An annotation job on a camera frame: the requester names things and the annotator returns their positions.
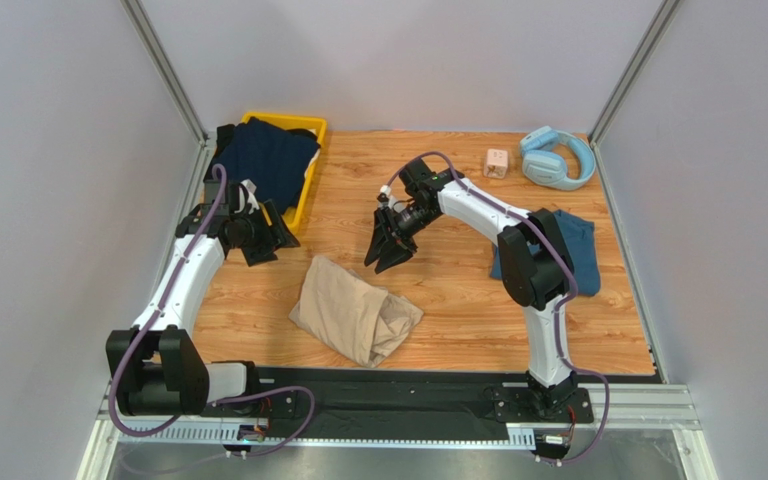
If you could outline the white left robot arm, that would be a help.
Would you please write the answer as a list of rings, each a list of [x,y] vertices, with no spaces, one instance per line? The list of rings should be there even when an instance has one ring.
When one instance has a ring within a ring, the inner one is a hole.
[[[230,251],[248,265],[277,258],[299,241],[273,201],[238,211],[222,204],[215,214],[195,207],[175,230],[174,253],[142,314],[106,341],[114,398],[127,416],[198,415],[207,405],[240,397],[257,383],[250,361],[207,364],[191,338],[206,291]]]

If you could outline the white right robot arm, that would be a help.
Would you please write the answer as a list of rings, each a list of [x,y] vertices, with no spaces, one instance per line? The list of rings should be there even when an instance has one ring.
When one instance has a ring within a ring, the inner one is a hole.
[[[513,207],[452,165],[432,171],[423,157],[393,177],[402,182],[409,199],[397,199],[391,183],[381,186],[365,265],[382,273],[412,259],[418,250],[415,235],[442,216],[482,234],[496,248],[506,292],[523,309],[532,407],[543,415],[561,409],[577,389],[562,329],[564,304],[576,290],[572,261],[554,215],[546,209]]]

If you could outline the beige t-shirt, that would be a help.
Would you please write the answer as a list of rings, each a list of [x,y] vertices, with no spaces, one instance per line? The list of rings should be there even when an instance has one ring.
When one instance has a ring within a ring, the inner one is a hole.
[[[337,353],[376,368],[407,339],[424,311],[325,256],[311,261],[289,319]]]

